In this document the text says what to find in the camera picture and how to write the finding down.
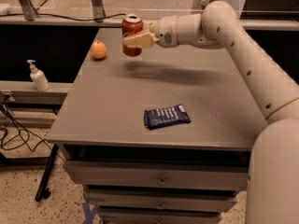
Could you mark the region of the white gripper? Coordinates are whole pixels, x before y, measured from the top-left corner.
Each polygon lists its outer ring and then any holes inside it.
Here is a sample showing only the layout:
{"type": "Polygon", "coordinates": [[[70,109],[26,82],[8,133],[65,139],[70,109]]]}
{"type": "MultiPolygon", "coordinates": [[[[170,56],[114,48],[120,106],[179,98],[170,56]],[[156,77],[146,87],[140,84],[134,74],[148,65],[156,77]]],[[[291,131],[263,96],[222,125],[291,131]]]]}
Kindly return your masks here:
{"type": "Polygon", "coordinates": [[[177,47],[177,24],[178,16],[163,17],[157,22],[147,21],[141,32],[132,35],[125,33],[122,39],[123,45],[131,49],[152,48],[156,43],[163,48],[177,47]]]}

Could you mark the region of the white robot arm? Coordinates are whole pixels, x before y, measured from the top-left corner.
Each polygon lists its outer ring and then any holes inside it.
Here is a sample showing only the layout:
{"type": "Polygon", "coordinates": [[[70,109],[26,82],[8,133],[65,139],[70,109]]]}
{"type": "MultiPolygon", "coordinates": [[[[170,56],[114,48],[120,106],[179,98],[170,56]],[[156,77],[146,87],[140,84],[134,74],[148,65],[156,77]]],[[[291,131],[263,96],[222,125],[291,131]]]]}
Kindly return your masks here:
{"type": "Polygon", "coordinates": [[[200,14],[148,22],[122,41],[128,48],[226,48],[268,123],[250,155],[245,224],[298,224],[299,86],[248,35],[235,10],[214,1],[200,14]]]}

